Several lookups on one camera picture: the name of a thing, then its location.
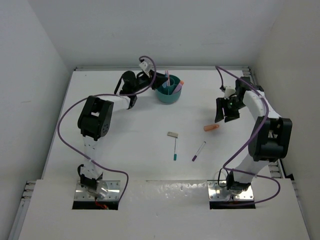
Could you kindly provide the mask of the orange highlighter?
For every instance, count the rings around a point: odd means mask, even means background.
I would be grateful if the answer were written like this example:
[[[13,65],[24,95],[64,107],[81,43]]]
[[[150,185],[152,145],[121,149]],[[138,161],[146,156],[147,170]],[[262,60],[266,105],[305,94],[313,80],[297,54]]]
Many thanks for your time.
[[[218,129],[219,127],[220,127],[219,124],[211,124],[211,125],[206,125],[206,126],[204,126],[204,127],[203,127],[203,130],[204,130],[205,132],[209,132],[209,131],[213,131],[213,130],[215,130],[215,129]]]

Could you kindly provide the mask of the pink highlighter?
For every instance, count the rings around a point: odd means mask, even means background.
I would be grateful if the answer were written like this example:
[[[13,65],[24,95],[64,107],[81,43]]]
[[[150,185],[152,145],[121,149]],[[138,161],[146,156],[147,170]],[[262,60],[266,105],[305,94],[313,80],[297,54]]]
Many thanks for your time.
[[[172,95],[178,93],[178,92],[182,89],[182,87],[183,87],[183,85],[179,85],[179,84],[178,84],[178,85],[175,87],[175,89],[173,90]]]

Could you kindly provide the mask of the blue highlighter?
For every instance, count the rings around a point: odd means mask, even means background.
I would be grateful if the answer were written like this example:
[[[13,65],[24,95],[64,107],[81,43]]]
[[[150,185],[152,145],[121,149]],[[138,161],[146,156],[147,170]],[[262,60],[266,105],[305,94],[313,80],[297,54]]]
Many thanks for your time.
[[[166,87],[167,87],[167,80],[162,84],[162,87],[163,87],[163,88],[166,88]]]

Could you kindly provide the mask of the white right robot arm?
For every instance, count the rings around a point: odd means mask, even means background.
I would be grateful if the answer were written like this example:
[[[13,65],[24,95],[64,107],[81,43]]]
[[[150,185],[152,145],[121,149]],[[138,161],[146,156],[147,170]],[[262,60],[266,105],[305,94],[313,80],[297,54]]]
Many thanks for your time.
[[[255,120],[245,145],[248,154],[236,168],[228,170],[226,178],[227,190],[243,192],[268,163],[287,155],[293,123],[271,107],[262,87],[254,86],[248,77],[240,77],[235,81],[235,88],[223,87],[222,91],[224,97],[216,99],[215,123],[239,119],[240,109],[244,107]]]

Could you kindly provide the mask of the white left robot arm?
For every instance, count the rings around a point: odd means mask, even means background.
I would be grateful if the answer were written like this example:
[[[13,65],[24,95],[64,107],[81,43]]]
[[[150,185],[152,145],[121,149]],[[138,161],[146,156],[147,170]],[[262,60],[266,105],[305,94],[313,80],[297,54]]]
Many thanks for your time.
[[[110,129],[113,113],[133,108],[138,99],[138,92],[148,86],[156,90],[167,79],[164,74],[155,73],[153,70],[148,73],[141,71],[138,74],[128,70],[121,75],[113,95],[90,95],[86,99],[77,121],[83,137],[86,158],[86,162],[78,167],[82,185],[97,190],[99,181],[103,178],[102,170],[93,162],[98,161],[98,148]]]

